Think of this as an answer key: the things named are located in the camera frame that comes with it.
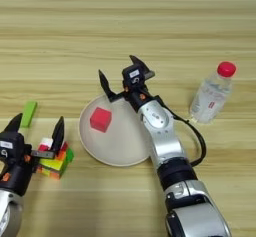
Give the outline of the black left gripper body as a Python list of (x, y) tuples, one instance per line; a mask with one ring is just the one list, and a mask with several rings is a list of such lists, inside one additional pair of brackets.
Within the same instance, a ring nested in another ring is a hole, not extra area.
[(8, 150), (6, 155), (0, 155), (0, 161), (5, 164), (0, 173), (0, 189), (23, 196), (37, 171), (39, 160), (54, 157), (54, 151), (33, 150), (30, 144)]

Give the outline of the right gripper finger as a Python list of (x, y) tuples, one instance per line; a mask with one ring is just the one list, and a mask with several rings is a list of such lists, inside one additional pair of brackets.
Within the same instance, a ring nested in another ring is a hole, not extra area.
[(130, 59), (132, 61), (132, 65), (130, 66), (131, 69), (138, 69), (142, 74), (147, 74), (149, 72), (147, 65), (138, 57), (130, 55)]
[(106, 76), (104, 75), (104, 73), (101, 70), (99, 70), (98, 73), (99, 73), (100, 84), (101, 84), (102, 89), (104, 90), (109, 101), (113, 102), (116, 98), (116, 93), (114, 93), (110, 89), (109, 82), (108, 82)]

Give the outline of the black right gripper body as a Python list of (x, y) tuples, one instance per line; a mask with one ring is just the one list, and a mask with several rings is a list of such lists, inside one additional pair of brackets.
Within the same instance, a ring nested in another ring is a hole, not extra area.
[(163, 104), (160, 96), (152, 96), (145, 84), (147, 79), (155, 76), (153, 71), (149, 70), (147, 74), (142, 74), (139, 70), (123, 71), (122, 75), (123, 91), (116, 93), (114, 101), (124, 98), (136, 112), (138, 112), (143, 105), (151, 101), (157, 101)]

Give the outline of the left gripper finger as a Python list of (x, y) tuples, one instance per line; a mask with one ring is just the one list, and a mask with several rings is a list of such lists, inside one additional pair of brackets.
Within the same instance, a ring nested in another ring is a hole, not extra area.
[(54, 131), (52, 134), (52, 139), (53, 139), (53, 142), (50, 150), (55, 153), (58, 153), (62, 147), (62, 143), (64, 140), (64, 117), (63, 116), (59, 118), (57, 124), (55, 125)]
[(17, 132), (20, 128), (21, 120), (22, 120), (23, 114), (19, 113), (15, 117), (13, 117), (8, 125), (5, 127), (5, 132)]

